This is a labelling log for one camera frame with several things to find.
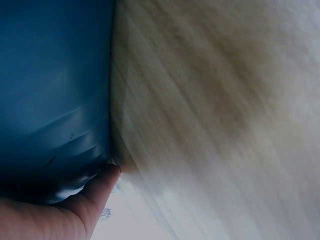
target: finger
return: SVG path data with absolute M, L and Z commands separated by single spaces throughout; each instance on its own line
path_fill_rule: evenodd
M 82 221 L 86 233 L 92 234 L 108 197 L 117 183 L 120 169 L 108 164 L 97 176 L 88 181 L 83 190 L 56 204 L 73 212 Z

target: skin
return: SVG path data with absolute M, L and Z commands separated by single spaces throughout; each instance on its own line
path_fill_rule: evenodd
M 0 239 L 89 240 L 119 176 L 108 164 L 81 192 L 50 206 L 0 198 Z

